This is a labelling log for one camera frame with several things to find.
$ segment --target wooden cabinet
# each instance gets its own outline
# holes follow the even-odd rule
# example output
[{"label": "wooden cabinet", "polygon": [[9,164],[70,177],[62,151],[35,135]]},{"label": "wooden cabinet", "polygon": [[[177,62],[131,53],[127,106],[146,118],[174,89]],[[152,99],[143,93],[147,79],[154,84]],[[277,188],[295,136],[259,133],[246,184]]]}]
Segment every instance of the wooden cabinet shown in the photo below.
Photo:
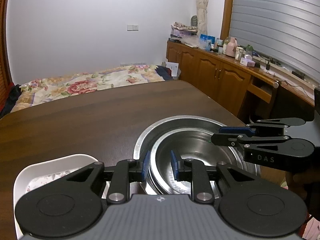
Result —
[{"label": "wooden cabinet", "polygon": [[182,47],[179,62],[179,68],[181,70],[179,79],[196,87],[197,66],[195,54],[196,50]]},{"label": "wooden cabinet", "polygon": [[240,109],[247,91],[252,92],[252,75],[238,61],[170,41],[167,59],[179,63],[180,80],[195,86],[235,116],[242,112]]},{"label": "wooden cabinet", "polygon": [[218,86],[215,101],[237,116],[249,86],[251,75],[223,63],[217,74]]},{"label": "wooden cabinet", "polygon": [[196,64],[198,73],[194,86],[214,100],[217,94],[217,73],[220,63],[212,57],[199,53]]},{"label": "wooden cabinet", "polygon": [[169,62],[180,63],[180,49],[179,44],[168,42],[167,59]]}]

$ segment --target window blind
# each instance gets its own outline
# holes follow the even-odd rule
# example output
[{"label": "window blind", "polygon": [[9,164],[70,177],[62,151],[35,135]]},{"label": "window blind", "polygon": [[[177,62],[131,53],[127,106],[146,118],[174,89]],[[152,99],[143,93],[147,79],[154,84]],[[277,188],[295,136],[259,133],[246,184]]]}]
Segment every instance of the window blind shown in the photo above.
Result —
[{"label": "window blind", "polygon": [[320,82],[320,0],[233,0],[229,36]]}]

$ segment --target curtain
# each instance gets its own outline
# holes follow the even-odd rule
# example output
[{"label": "curtain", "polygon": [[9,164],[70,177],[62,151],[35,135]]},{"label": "curtain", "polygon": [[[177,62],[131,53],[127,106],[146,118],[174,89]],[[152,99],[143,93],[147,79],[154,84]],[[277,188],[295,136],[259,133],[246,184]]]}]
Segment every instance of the curtain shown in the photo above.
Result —
[{"label": "curtain", "polygon": [[208,0],[196,0],[196,5],[198,18],[198,35],[207,34]]}]

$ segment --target bed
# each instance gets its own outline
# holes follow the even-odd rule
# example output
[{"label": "bed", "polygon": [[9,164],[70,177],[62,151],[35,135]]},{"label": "bed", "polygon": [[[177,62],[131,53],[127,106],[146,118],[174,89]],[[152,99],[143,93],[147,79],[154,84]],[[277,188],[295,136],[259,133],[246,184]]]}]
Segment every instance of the bed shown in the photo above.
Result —
[{"label": "bed", "polygon": [[98,90],[171,79],[167,68],[157,65],[121,66],[93,73],[35,79],[21,86],[22,94],[11,112]]}]

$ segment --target pink bottle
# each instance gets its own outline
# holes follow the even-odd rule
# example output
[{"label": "pink bottle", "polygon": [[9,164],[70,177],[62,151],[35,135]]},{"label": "pink bottle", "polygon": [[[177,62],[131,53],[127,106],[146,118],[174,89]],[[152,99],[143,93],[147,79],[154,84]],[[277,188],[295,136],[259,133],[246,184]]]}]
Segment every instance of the pink bottle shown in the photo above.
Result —
[{"label": "pink bottle", "polygon": [[237,46],[238,46],[237,39],[231,37],[230,42],[227,45],[226,55],[228,55],[230,57],[235,57],[236,56],[236,48],[237,48]]}]

